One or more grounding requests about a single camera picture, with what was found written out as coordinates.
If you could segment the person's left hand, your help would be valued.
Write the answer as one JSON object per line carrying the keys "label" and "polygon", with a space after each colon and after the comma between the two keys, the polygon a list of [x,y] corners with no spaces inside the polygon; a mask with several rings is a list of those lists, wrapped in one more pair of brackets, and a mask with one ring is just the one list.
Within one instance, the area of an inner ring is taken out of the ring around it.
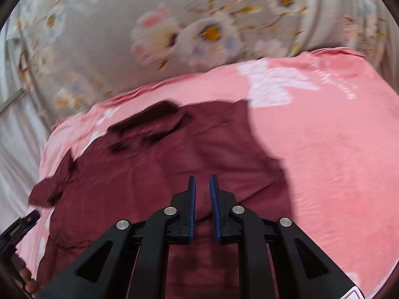
{"label": "person's left hand", "polygon": [[17,254],[14,254],[11,258],[13,265],[17,268],[20,277],[24,281],[24,284],[16,280],[16,283],[20,288],[24,288],[27,293],[29,293],[32,298],[38,298],[41,291],[40,284],[32,278],[31,271],[27,268],[25,261],[20,258]]}

